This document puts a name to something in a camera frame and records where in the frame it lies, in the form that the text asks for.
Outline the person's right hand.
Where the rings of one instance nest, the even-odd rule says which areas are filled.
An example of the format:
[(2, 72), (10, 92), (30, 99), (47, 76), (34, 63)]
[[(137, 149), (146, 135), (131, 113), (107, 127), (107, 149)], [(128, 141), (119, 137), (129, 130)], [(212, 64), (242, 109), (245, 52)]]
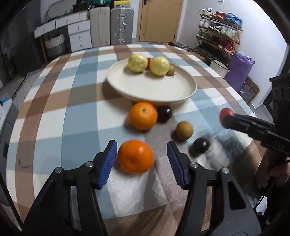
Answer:
[(266, 150), (255, 174), (258, 189), (266, 188), (271, 177), (277, 178), (277, 186), (283, 186), (289, 179), (289, 163), (280, 166), (272, 166), (270, 161), (274, 158), (275, 152)]

